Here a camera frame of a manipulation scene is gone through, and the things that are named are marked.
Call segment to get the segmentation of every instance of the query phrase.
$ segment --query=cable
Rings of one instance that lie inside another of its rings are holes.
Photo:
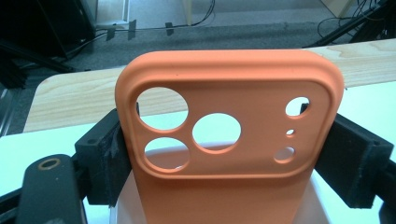
[[[368,3],[367,0],[362,0],[362,1],[357,0],[357,2],[358,2],[358,7],[355,9],[355,11],[353,12],[353,14],[352,14],[351,17],[346,17],[346,18],[335,18],[335,17],[333,17],[333,18],[328,18],[328,19],[325,19],[325,20],[321,21],[321,22],[318,24],[318,27],[317,27],[318,35],[319,35],[320,37],[322,37],[322,38],[324,37],[324,35],[320,32],[320,26],[322,25],[323,22],[329,21],[329,20],[338,20],[338,27],[341,27],[341,26],[342,26],[342,25],[341,25],[341,21],[343,21],[343,20],[351,20],[351,19],[353,19],[353,18],[355,18],[355,17],[358,17],[358,16],[363,16],[364,18],[366,18],[366,19],[369,20],[369,21],[383,21],[383,20],[384,20],[384,18],[381,18],[381,19],[369,18],[369,17],[364,13],[364,11],[363,11],[364,7],[365,7],[367,4],[369,4],[369,9],[370,9],[370,10],[374,10],[374,9],[377,7],[377,1],[376,1],[376,0],[374,0],[374,1],[373,1],[373,0],[370,0],[369,3]],[[358,32],[359,29],[360,29],[360,26],[359,26],[359,27],[356,27],[354,30],[355,30],[355,32]]]
[[[216,16],[216,15],[213,13],[214,8],[215,8],[215,5],[216,5],[216,0],[211,0],[211,4],[210,4],[210,7],[209,7],[209,10],[206,12],[205,16],[204,16],[200,21],[198,21],[198,22],[196,22],[196,23],[193,23],[192,25],[188,25],[188,24],[176,25],[176,26],[173,26],[173,27],[171,27],[171,28],[168,28],[168,27],[141,28],[141,29],[135,29],[135,30],[133,30],[133,31],[126,30],[126,29],[117,29],[115,32],[116,32],[116,33],[123,33],[123,32],[161,31],[161,30],[184,29],[184,28],[187,28],[187,29],[188,29],[188,28],[195,27],[195,26],[198,26],[199,24],[203,23],[203,22],[206,21],[206,20],[210,17],[210,15],[212,15],[212,14],[213,14],[214,16]],[[107,29],[98,29],[98,30],[96,30],[96,32],[99,32],[99,31],[107,31]],[[106,36],[106,35],[107,35],[107,32],[101,33],[101,34],[97,35],[96,37],[94,37],[93,39],[87,40],[87,41],[83,42],[80,46],[76,47],[75,49],[72,49],[72,50],[68,51],[67,54],[73,54],[73,56],[71,56],[71,57],[69,57],[69,58],[67,58],[67,59],[65,59],[65,60],[63,60],[63,61],[61,61],[61,63],[67,62],[67,61],[69,61],[69,60],[75,58],[77,55],[79,55],[79,54],[81,53],[81,51],[82,51],[85,47],[87,47],[87,46],[88,46],[89,44],[91,44],[93,41],[96,41],[96,40],[98,40],[98,39],[100,39],[100,38],[102,38],[102,37],[104,37],[104,36]]]

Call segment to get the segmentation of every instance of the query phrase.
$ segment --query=white surface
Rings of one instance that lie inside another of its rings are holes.
[[[396,82],[349,88],[344,92],[338,113],[361,127],[396,144]],[[396,153],[391,157],[396,161]],[[372,209],[350,209],[314,172],[318,181],[317,193],[331,223],[379,223],[378,212],[382,200],[378,197]]]
[[[345,91],[339,113],[377,135],[396,143],[396,82],[350,88]],[[32,162],[52,154],[74,154],[74,144],[92,124],[36,133],[23,133],[0,138],[0,195],[20,188],[23,173]],[[396,161],[395,153],[391,159]],[[317,175],[316,191],[331,223],[379,223],[382,201],[375,199],[373,209],[349,209]],[[88,206],[90,223],[108,223],[106,206]]]

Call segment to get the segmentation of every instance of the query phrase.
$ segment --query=black cable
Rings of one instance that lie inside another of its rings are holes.
[[[213,13],[213,10],[215,8],[216,5],[216,0],[211,0],[211,4],[209,7],[209,10],[206,12],[205,16],[198,22],[193,23],[192,25],[188,25],[188,24],[183,24],[183,25],[176,25],[173,26],[172,28],[168,28],[168,27],[158,27],[158,28],[142,28],[142,29],[135,29],[135,30],[125,30],[125,29],[118,29],[115,32],[116,33],[122,33],[122,32],[142,32],[142,31],[158,31],[158,30],[168,30],[168,29],[182,29],[182,28],[191,28],[191,27],[195,27],[198,26],[199,24],[201,24],[202,22],[206,21],[210,15]],[[96,32],[99,31],[107,31],[107,29],[98,29],[96,30]],[[77,55],[79,55],[81,53],[81,51],[87,47],[87,45],[91,44],[93,41],[96,41],[104,36],[107,35],[107,32],[105,33],[101,33],[99,35],[97,35],[94,39],[91,40],[87,40],[85,42],[83,42],[80,46],[76,47],[75,49],[70,50],[69,52],[67,52],[67,54],[73,54],[73,56],[61,61],[61,63],[67,62],[73,58],[75,58]]]

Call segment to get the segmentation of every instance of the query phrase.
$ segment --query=orange phone case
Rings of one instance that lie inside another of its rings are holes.
[[[187,102],[188,116],[175,129],[156,130],[139,118],[138,96],[155,87]],[[332,63],[299,49],[163,51],[133,60],[117,82],[116,104],[147,223],[291,223],[343,89]],[[309,106],[288,116],[296,97]],[[241,126],[223,150],[207,150],[192,136],[196,122],[213,113]],[[145,147],[161,137],[184,143],[189,160],[175,169],[151,163]],[[282,148],[294,151],[277,160]]]

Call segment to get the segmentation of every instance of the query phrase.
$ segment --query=floor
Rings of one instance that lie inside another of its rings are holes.
[[[120,24],[122,18],[137,21],[137,28],[162,27],[166,22],[175,25],[186,23],[182,0],[99,0],[97,21],[101,25]],[[192,1],[192,22],[201,20],[212,0]],[[320,0],[217,0],[214,15],[208,26],[247,25],[281,22],[321,21],[332,17]]]

